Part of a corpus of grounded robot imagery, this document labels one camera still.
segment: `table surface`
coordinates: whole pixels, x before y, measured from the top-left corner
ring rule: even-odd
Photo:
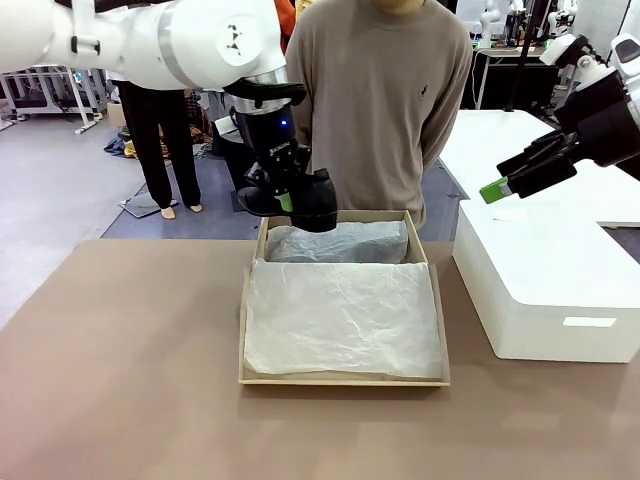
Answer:
[[[527,58],[539,58],[542,56],[542,54],[545,51],[546,50],[542,47],[531,48],[527,52]],[[521,48],[518,49],[518,48],[508,48],[508,47],[498,47],[498,48],[491,48],[491,49],[483,48],[478,50],[478,53],[481,53],[491,58],[509,58],[509,57],[519,57],[520,55],[522,55],[522,50]]]
[[[0,476],[640,478],[640,361],[503,361],[437,263],[450,389],[242,388],[254,242],[101,240],[0,333]]]
[[[496,166],[552,130],[523,111],[461,110],[440,159],[463,194],[482,201],[480,189],[500,178]],[[566,182],[524,200],[512,195],[502,203],[557,203],[601,225],[640,226],[639,181],[591,160],[576,168],[578,175]]]

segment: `orange clothing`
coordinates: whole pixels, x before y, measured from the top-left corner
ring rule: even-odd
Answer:
[[[290,0],[275,0],[276,9],[278,10],[278,19],[280,20],[280,29],[282,30],[282,51],[287,50],[287,43],[293,34],[296,26],[296,9],[291,5]]]

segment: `brown table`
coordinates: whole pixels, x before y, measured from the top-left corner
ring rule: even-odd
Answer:
[[[241,388],[253,248],[80,246],[0,334],[0,478],[640,478],[640,363],[497,359],[449,244],[450,389]]]

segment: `white tissue paper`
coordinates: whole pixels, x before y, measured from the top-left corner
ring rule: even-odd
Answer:
[[[428,266],[255,260],[245,365],[265,374],[339,371],[441,378]]]
[[[404,222],[339,223],[325,233],[295,227],[269,230],[266,259],[284,263],[401,263],[409,236]]]

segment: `beige sweater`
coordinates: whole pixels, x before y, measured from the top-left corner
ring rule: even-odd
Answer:
[[[289,80],[309,92],[295,120],[341,209],[406,209],[424,223],[422,174],[451,133],[471,55],[467,29],[435,0],[404,16],[370,0],[305,10],[287,51]]]

